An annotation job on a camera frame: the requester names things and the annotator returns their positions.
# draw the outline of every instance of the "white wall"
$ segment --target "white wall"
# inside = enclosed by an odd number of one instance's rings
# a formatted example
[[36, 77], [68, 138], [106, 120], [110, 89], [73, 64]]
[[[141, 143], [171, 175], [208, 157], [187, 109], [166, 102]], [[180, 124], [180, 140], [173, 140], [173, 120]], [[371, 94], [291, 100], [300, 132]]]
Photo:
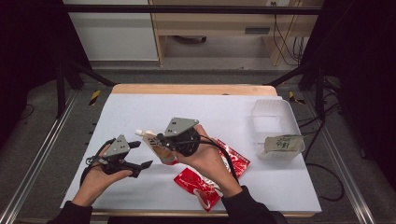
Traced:
[[[147, 5], [147, 0], [64, 0], [65, 4]], [[90, 61], [158, 61], [148, 13], [69, 13]]]

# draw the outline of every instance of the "metal rail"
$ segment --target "metal rail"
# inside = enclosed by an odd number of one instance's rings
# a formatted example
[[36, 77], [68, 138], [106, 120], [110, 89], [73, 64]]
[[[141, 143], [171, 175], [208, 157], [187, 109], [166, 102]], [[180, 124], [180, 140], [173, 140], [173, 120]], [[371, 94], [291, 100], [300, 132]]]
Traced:
[[44, 5], [44, 10], [85, 13], [208, 13], [208, 14], [276, 14], [321, 15], [334, 13], [321, 7], [245, 7], [245, 6], [181, 6], [181, 5]]
[[59, 132], [61, 131], [64, 123], [66, 122], [70, 111], [76, 101], [78, 96], [78, 91], [71, 91], [71, 94], [67, 100], [67, 108], [63, 115], [56, 119], [53, 123], [43, 145], [38, 150], [35, 160], [32, 162], [28, 172], [20, 183], [17, 191], [14, 193], [11, 201], [8, 203], [6, 209], [0, 216], [0, 224], [10, 224], [13, 223], [17, 214], [20, 212], [21, 207], [26, 200], [35, 180], [40, 173], [42, 166], [44, 165], [46, 158], [50, 154], [53, 144], [55, 143]]
[[[314, 100], [312, 99], [311, 94], [303, 91], [303, 96], [306, 99], [307, 104], [311, 109], [311, 112], [316, 115], [317, 113], [314, 107]], [[370, 211], [370, 208], [368, 207], [366, 201], [364, 201], [358, 185], [356, 184], [355, 180], [352, 177], [352, 174], [349, 172], [346, 164], [341, 158], [337, 146], [332, 140], [332, 136], [330, 135], [329, 130], [326, 128], [326, 125], [322, 128], [322, 139], [323, 143], [328, 149], [332, 164], [334, 165], [335, 170], [337, 171], [341, 181], [344, 184], [346, 194], [349, 197], [350, 203], [352, 204], [352, 207], [355, 210], [356, 216], [358, 217], [360, 223], [375, 224], [375, 220]]]

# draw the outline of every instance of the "white tip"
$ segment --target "white tip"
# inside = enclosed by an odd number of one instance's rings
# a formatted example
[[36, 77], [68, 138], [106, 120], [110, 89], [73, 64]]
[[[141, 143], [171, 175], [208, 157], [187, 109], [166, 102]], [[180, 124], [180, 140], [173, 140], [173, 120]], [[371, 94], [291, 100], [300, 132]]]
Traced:
[[143, 131], [140, 130], [140, 129], [136, 129], [136, 131], [134, 133], [139, 135], [139, 136], [143, 136]]

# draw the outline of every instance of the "wooden table edge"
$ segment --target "wooden table edge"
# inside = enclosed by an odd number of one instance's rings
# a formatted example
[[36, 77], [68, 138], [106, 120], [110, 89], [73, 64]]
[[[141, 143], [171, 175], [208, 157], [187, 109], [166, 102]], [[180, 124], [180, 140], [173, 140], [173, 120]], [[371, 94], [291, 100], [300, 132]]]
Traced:
[[273, 86], [262, 85], [186, 85], [186, 84], [118, 84], [112, 94], [200, 94], [277, 96]]
[[[225, 211], [143, 211], [143, 210], [107, 210], [95, 209], [92, 212], [95, 216], [108, 217], [227, 217]], [[314, 212], [285, 212], [285, 217], [312, 217]]]

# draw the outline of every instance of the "person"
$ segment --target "person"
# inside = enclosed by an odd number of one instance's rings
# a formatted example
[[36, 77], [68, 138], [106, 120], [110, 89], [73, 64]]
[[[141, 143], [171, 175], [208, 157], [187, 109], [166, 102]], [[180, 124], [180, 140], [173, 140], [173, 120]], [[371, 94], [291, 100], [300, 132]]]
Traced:
[[[198, 134], [208, 137], [202, 125], [195, 126]], [[271, 212], [263, 203], [256, 202], [250, 195], [248, 187], [240, 186], [229, 173], [219, 154], [219, 150], [207, 144], [200, 144], [197, 151], [184, 157], [176, 153], [179, 162], [187, 164], [201, 175], [219, 185], [223, 194], [221, 198], [228, 214], [230, 224], [239, 223], [287, 223], [278, 212]], [[80, 189], [72, 201], [65, 203], [60, 214], [48, 224], [88, 224], [91, 220], [92, 205], [95, 200], [113, 183], [131, 175], [131, 171], [123, 170], [113, 175], [105, 174], [99, 165], [93, 166], [87, 173]]]

